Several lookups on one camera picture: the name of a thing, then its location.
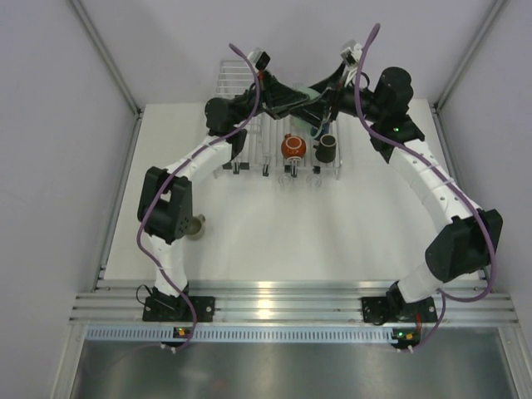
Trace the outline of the dark blue mug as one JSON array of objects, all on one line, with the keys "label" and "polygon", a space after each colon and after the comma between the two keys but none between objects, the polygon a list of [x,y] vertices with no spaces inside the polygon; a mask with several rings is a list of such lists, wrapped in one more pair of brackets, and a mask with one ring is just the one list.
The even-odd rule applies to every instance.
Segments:
[{"label": "dark blue mug", "polygon": [[326,120],[326,121],[323,122],[323,124],[321,126],[321,132],[323,134],[327,134],[329,132],[330,124],[331,124],[330,120]]}]

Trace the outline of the teal mug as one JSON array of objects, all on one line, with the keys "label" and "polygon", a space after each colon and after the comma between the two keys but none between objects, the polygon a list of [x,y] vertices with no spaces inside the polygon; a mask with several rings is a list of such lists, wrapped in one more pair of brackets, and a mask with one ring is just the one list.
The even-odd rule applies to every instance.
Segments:
[{"label": "teal mug", "polygon": [[308,99],[290,111],[290,115],[297,122],[299,129],[305,129],[307,133],[316,140],[323,130],[323,125],[327,121],[327,110],[320,92],[311,87],[297,84],[293,87],[298,93],[303,93]]}]

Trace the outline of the brown mug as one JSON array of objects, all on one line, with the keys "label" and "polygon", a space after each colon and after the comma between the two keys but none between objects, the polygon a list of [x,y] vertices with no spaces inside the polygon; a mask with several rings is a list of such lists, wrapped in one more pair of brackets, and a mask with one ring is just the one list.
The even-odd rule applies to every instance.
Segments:
[{"label": "brown mug", "polygon": [[319,162],[331,163],[336,159],[337,139],[330,134],[322,135],[313,148],[315,149],[315,157]]}]

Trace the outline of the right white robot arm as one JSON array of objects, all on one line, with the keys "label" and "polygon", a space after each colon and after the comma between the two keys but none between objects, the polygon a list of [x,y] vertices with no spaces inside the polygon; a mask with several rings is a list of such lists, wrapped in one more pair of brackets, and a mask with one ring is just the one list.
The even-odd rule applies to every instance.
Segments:
[{"label": "right white robot arm", "polygon": [[376,310],[364,313],[370,323],[408,321],[428,309],[432,294],[446,283],[484,267],[496,273],[503,219],[496,209],[483,210],[472,201],[434,158],[408,114],[413,97],[410,74],[388,67],[374,89],[360,88],[359,75],[340,66],[313,84],[312,122],[322,129],[340,113],[356,117],[373,149],[406,181],[431,217],[436,237],[421,265],[376,298]]}]

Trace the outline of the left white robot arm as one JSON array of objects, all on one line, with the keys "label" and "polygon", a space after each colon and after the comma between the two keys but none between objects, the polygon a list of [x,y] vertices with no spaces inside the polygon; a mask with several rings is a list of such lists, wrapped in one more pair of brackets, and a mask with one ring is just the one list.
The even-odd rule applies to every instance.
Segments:
[{"label": "left white robot arm", "polygon": [[263,112],[280,118],[317,100],[318,92],[285,86],[267,72],[232,98],[214,97],[204,109],[208,135],[186,157],[145,174],[137,218],[140,234],[149,238],[147,255],[157,276],[144,302],[145,322],[187,321],[195,317],[188,297],[184,237],[195,222],[193,187],[220,166],[236,158],[244,147],[250,120]]}]

